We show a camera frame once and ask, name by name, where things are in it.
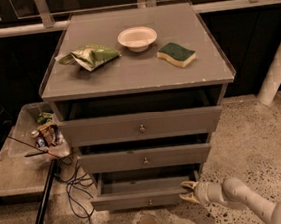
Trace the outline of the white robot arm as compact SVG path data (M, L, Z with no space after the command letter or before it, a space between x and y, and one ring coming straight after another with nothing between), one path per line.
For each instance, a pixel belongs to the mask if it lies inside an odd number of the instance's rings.
M181 187L191 190L179 195L183 200L200 205L217 203L230 209L249 208L265 224L281 224L281 201L268 201L237 178L229 177L220 184L183 181Z

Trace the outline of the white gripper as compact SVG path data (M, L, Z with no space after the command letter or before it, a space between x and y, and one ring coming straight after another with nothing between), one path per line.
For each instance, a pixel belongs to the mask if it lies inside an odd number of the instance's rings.
M191 180L183 181L181 187L194 190L194 193L180 194L179 197L182 200L201 205L212 203L222 205L225 202L221 184L214 182L196 182Z

